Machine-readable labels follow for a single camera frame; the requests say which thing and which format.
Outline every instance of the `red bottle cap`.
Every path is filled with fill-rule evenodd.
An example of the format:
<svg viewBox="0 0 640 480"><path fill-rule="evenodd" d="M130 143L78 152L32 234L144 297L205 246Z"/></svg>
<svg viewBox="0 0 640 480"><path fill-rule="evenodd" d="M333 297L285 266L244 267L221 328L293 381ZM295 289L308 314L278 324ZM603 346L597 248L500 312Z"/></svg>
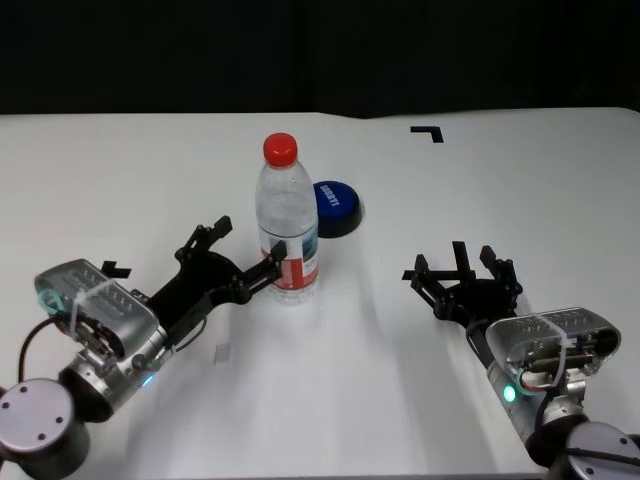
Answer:
<svg viewBox="0 0 640 480"><path fill-rule="evenodd" d="M288 133L269 135L262 150L265 160L274 168L290 167L298 158L298 144Z"/></svg>

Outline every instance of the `white table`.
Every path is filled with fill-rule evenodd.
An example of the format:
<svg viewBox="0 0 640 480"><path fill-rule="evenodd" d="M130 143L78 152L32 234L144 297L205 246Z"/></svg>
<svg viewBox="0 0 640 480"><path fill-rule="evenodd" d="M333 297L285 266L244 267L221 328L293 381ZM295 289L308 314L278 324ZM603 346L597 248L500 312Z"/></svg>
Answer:
<svg viewBox="0 0 640 480"><path fill-rule="evenodd" d="M445 143L409 133L438 125ZM465 240L514 259L520 311L580 305L623 334L586 411L640 432L640 116L536 110L353 120L321 114L0 117L0 384L44 313L35 274L85 257L133 268L154 293L198 223L231 216L215 250L258 258L253 193L262 140L298 139L314 180L366 206L352 235L321 240L320 289L223 306L115 417L91 425L74 479L533 473L461 329L400 281L415 255L454 265ZM231 358L213 365L230 320ZM78 348L50 329L28 376L56 377ZM20 477L6 465L3 479Z"/></svg>

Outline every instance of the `bottle label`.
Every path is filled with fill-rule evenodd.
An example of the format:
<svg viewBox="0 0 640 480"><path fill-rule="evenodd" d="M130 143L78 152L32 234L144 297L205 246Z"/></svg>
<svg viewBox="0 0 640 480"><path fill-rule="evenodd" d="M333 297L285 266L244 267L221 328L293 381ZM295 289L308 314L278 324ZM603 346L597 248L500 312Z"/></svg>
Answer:
<svg viewBox="0 0 640 480"><path fill-rule="evenodd" d="M269 255L280 240L287 244L287 257L282 262L282 278L274 282L284 290L298 290L311 285L318 276L318 226L298 237L278 237L260 229L262 255Z"/></svg>

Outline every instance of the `black cable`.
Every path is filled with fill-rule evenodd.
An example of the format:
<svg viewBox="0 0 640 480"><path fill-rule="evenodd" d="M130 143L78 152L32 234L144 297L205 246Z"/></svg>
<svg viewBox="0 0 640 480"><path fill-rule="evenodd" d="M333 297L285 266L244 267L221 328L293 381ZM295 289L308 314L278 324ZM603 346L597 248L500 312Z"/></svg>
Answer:
<svg viewBox="0 0 640 480"><path fill-rule="evenodd" d="M205 328L207 328L207 317L205 317L202 320L202 326L200 327L200 330L198 330L198 333L196 333L193 337L191 337L185 344L183 344L180 347L176 348L176 353L181 352L182 350L187 348L189 345L191 345L195 341L196 338L198 338L200 335L202 335L202 332L204 332Z"/></svg>
<svg viewBox="0 0 640 480"><path fill-rule="evenodd" d="M640 467L640 458L626 457L624 455L618 455L617 453L596 452L595 450L583 450L582 448L567 448L563 453L567 456L599 458L601 460L610 460L612 462Z"/></svg>
<svg viewBox="0 0 640 480"><path fill-rule="evenodd" d="M33 327L33 330L29 332L27 338L24 339L24 343L22 344L22 349L20 349L20 358L18 360L18 383L24 382L24 363L27 357L27 350L29 349L29 344L33 337L35 337L40 330L51 325L52 323L56 323L60 320L59 316L53 316L51 318L47 318L44 322L40 322L38 325Z"/></svg>
<svg viewBox="0 0 640 480"><path fill-rule="evenodd" d="M534 430L535 433L537 433L538 435L542 434L542 427L543 427L542 423L544 421L545 410L547 409L551 401L560 394L560 392L564 388L565 382L566 382L566 379L563 373L563 375L560 377L560 381L558 382L558 384L555 387L549 387L549 390L547 390L547 393L544 395L542 402L540 402L540 405L538 406L538 411L536 412L536 422L535 422L535 430Z"/></svg>

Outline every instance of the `zip tie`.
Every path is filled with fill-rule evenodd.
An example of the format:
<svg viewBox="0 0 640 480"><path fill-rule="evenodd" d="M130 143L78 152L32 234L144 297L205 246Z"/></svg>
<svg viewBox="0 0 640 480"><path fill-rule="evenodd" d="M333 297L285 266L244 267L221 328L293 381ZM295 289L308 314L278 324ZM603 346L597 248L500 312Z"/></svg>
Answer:
<svg viewBox="0 0 640 480"><path fill-rule="evenodd" d="M558 386L558 383L560 383L560 377L562 377L562 374L564 373L564 365L567 360L567 347L575 345L576 339L574 338L569 340L567 332L562 330L562 328L551 320L547 320L544 315L534 315L534 317L546 323L551 329L555 330L560 335L560 363L558 364L556 376L553 378L553 382L551 383L551 387L556 387Z"/></svg>
<svg viewBox="0 0 640 480"><path fill-rule="evenodd" d="M108 288L114 283L116 283L116 279L110 278L89 290L80 290L78 291L78 293L76 293L76 298L73 299L73 305L71 305L71 323L69 323L69 330L71 332L71 338L73 340L76 339L76 319L78 316L78 307L82 305L88 298L93 297L100 290Z"/></svg>

